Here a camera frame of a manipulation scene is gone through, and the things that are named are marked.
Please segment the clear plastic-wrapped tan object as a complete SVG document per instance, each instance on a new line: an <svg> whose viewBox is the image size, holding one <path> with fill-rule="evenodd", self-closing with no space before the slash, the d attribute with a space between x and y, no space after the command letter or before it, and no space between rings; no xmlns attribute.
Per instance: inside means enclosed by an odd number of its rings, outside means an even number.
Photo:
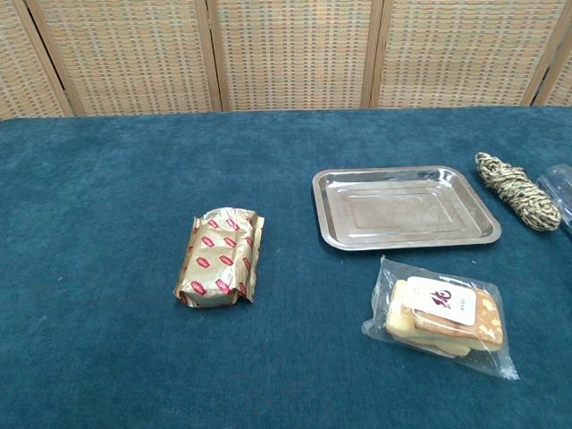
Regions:
<svg viewBox="0 0 572 429"><path fill-rule="evenodd" d="M362 333L516 381L496 285L380 259Z"/></svg>

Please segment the gold red-printed snack package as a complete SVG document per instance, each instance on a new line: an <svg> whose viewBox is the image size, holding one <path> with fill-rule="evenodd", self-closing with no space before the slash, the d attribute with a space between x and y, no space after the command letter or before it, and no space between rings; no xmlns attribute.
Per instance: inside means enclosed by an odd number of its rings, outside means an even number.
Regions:
<svg viewBox="0 0 572 429"><path fill-rule="evenodd" d="M236 207L194 218L174 297L194 308L253 302L264 225L264 217Z"/></svg>

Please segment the silver metal tray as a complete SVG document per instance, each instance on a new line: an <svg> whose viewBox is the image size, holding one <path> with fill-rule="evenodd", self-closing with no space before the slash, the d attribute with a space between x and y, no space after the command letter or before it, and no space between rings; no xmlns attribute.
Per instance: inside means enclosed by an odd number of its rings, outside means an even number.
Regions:
<svg viewBox="0 0 572 429"><path fill-rule="evenodd" d="M481 245L501 237L468 180L448 166L323 170L312 187L321 235L340 250Z"/></svg>

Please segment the woven folding screen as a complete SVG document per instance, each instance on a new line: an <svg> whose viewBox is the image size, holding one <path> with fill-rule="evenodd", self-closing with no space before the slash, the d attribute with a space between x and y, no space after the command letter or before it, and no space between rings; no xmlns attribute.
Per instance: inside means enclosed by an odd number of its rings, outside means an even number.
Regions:
<svg viewBox="0 0 572 429"><path fill-rule="evenodd" d="M0 121L572 105L572 0L0 0Z"/></svg>

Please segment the blue table cloth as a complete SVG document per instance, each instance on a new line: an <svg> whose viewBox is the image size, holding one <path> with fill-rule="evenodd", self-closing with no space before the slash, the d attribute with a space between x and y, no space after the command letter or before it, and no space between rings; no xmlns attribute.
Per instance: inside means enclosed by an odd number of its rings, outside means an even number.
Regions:
<svg viewBox="0 0 572 429"><path fill-rule="evenodd" d="M537 233L475 153L572 164L572 108L0 122L0 429L572 429L572 239ZM332 168L446 165L502 228L390 260L495 284L519 378L376 341L377 252L321 238ZM173 295L193 219L265 218L254 301Z"/></svg>

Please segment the clear plastic bottle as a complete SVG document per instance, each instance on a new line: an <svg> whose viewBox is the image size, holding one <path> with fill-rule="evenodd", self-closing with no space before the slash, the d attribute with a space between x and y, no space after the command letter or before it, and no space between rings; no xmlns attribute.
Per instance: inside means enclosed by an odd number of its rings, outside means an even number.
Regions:
<svg viewBox="0 0 572 429"><path fill-rule="evenodd" d="M552 165L544 170L536 183L560 210L562 228L572 239L572 165Z"/></svg>

